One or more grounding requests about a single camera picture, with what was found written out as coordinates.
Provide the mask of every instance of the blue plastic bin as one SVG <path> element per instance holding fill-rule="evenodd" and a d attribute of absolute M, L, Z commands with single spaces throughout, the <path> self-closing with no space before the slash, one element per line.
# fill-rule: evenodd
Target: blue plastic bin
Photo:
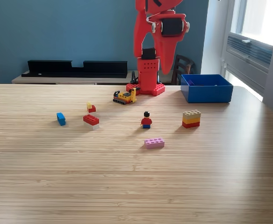
<path fill-rule="evenodd" d="M 221 75 L 182 75 L 181 91 L 189 103 L 228 103 L 233 85 Z"/>

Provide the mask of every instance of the red robot arm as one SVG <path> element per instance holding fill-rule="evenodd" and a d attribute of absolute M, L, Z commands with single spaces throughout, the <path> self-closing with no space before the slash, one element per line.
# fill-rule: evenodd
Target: red robot arm
<path fill-rule="evenodd" d="M 165 86 L 157 83 L 159 60 L 164 74 L 172 68 L 177 42 L 189 31 L 185 14 L 176 14 L 172 8 L 182 0 L 136 0 L 138 16 L 134 31 L 134 55 L 138 58 L 138 85 L 127 85 L 127 90 L 140 87 L 142 94 L 158 95 Z M 143 49 L 148 33 L 152 33 L 154 48 Z"/>

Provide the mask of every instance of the window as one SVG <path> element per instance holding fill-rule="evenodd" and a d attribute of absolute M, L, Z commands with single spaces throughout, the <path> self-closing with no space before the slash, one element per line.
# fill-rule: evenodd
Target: window
<path fill-rule="evenodd" d="M 229 3 L 221 74 L 231 72 L 262 96 L 273 54 L 273 0 Z"/>
<path fill-rule="evenodd" d="M 258 100 L 262 102 L 263 97 L 258 94 L 256 91 L 254 91 L 252 88 L 250 88 L 248 85 L 246 85 L 244 82 L 242 82 L 240 79 L 236 78 L 232 73 L 229 71 L 226 71 L 225 78 L 234 86 L 241 86 L 244 87 L 247 91 L 249 91 L 251 94 L 253 94 Z"/>
<path fill-rule="evenodd" d="M 273 0 L 235 0 L 231 32 L 273 45 Z"/>

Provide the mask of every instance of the pink lego brick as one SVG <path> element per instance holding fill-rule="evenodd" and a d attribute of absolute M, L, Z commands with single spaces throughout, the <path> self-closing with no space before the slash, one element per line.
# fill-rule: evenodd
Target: pink lego brick
<path fill-rule="evenodd" d="M 162 138 L 146 139 L 145 145 L 147 149 L 161 148 L 165 146 L 165 141 Z"/>

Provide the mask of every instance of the red lego baseplate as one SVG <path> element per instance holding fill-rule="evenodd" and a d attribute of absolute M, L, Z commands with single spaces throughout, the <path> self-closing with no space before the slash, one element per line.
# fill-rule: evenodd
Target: red lego baseplate
<path fill-rule="evenodd" d="M 133 89 L 133 88 L 141 88 L 141 85 L 140 84 L 127 84 L 126 85 L 126 91 L 129 92 L 129 90 Z M 140 90 L 137 90 L 136 91 L 136 95 L 139 95 L 141 93 Z"/>
<path fill-rule="evenodd" d="M 99 119 L 97 117 L 90 115 L 90 114 L 84 116 L 83 120 L 84 120 L 84 122 L 86 122 L 92 126 L 99 124 Z"/>
<path fill-rule="evenodd" d="M 126 91 L 129 92 L 129 90 L 133 88 L 141 87 L 140 84 L 127 84 L 126 85 Z M 153 91 L 142 91 L 138 90 L 136 91 L 136 95 L 139 94 L 146 94 L 146 95 L 153 95 L 158 96 L 159 94 L 163 93 L 165 91 L 165 85 L 164 84 L 157 84 L 156 88 Z"/>

